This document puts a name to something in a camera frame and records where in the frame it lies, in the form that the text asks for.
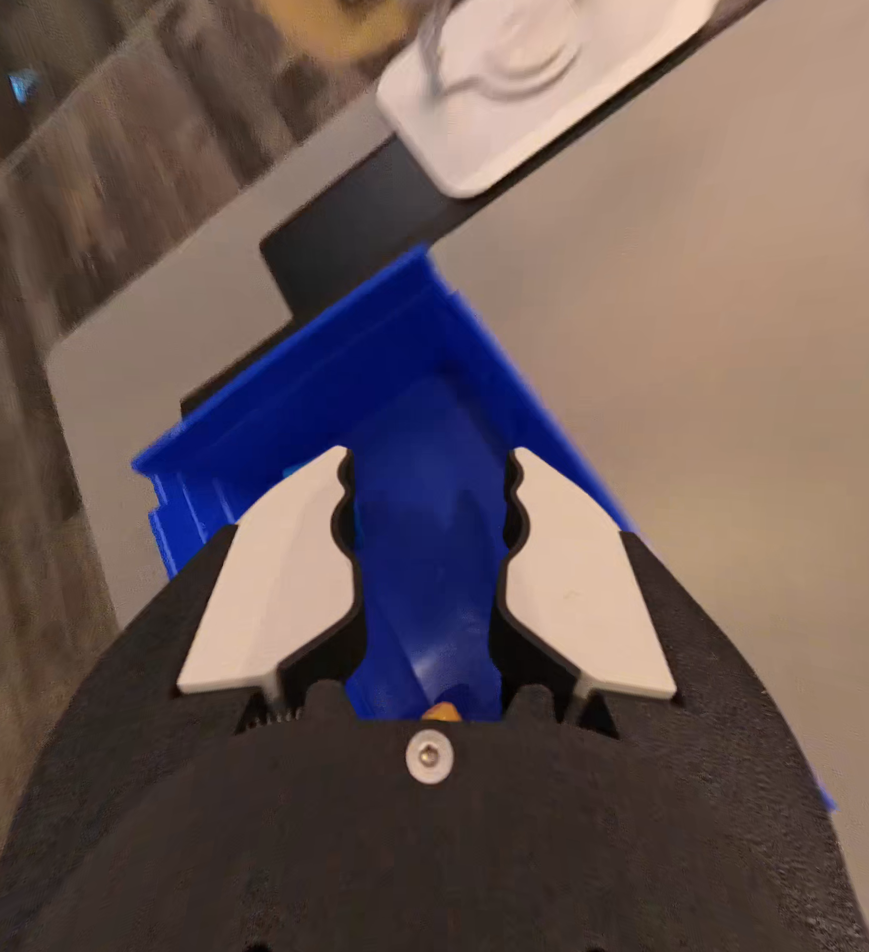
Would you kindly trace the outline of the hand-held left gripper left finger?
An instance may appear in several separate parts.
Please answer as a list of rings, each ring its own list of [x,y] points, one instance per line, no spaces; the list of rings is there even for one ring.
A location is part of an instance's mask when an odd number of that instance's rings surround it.
[[[177,677],[184,695],[304,696],[367,650],[354,553],[354,457],[332,446],[239,518]]]

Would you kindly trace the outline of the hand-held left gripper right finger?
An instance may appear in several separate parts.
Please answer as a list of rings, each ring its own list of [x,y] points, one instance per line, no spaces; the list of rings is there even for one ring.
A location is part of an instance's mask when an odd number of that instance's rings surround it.
[[[508,457],[505,499],[492,661],[508,693],[670,701],[677,684],[607,509],[525,447]]]

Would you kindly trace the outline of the blue plastic bin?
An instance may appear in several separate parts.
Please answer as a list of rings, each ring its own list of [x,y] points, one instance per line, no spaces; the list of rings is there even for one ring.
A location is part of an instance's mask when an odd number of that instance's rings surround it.
[[[354,553],[367,650],[322,727],[258,728],[205,772],[331,828],[434,811],[469,826],[563,826],[580,813],[686,815],[704,828],[826,824],[824,795],[735,645],[646,544],[619,527],[677,692],[557,701],[508,693],[492,615],[508,547],[505,475],[533,451],[618,510],[559,424],[424,251],[401,258],[237,375],[132,463],[174,580],[275,484],[332,446],[353,453]],[[442,701],[462,722],[422,721]],[[501,821],[501,817],[511,816]]]

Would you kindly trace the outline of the black mat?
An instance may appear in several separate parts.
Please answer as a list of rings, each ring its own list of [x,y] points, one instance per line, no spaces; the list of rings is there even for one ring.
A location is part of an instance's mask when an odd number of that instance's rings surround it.
[[[441,240],[517,184],[511,173],[469,199],[436,188],[400,140],[375,149],[260,242],[290,317],[180,403],[182,418],[328,307],[418,245]]]

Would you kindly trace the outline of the white stand base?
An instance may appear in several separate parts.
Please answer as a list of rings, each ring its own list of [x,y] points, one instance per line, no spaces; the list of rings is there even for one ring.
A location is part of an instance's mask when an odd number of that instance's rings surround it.
[[[441,194],[487,191],[693,38],[712,1],[419,2],[376,101]]]

